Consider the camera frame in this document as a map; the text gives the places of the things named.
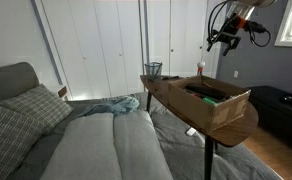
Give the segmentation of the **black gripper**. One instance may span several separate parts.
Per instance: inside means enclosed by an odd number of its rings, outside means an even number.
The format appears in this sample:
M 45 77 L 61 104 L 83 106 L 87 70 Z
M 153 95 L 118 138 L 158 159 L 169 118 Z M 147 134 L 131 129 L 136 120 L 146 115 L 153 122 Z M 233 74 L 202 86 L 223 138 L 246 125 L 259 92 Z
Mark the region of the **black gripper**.
M 237 46 L 240 41 L 240 37 L 236 35 L 239 24 L 239 17 L 227 18 L 219 31 L 213 31 L 213 39 L 212 42 L 208 42 L 207 52 L 211 50 L 214 43 L 223 42 L 227 44 L 223 52 L 223 56 L 226 56 L 231 46 Z

